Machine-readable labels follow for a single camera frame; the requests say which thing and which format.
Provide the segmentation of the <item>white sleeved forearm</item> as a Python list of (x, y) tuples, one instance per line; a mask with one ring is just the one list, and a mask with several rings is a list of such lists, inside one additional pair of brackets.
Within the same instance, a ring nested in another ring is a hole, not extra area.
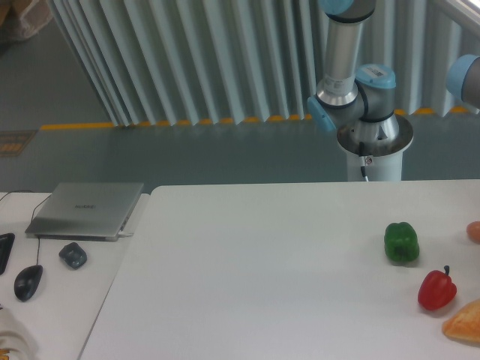
[(1, 306), (1, 359), (35, 359), (27, 331), (3, 306)]

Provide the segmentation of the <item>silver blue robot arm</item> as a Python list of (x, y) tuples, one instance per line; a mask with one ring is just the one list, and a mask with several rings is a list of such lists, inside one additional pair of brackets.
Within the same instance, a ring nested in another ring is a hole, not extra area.
[(323, 71), (307, 102), (323, 126), (402, 109), (479, 107), (477, 1), (321, 1)]

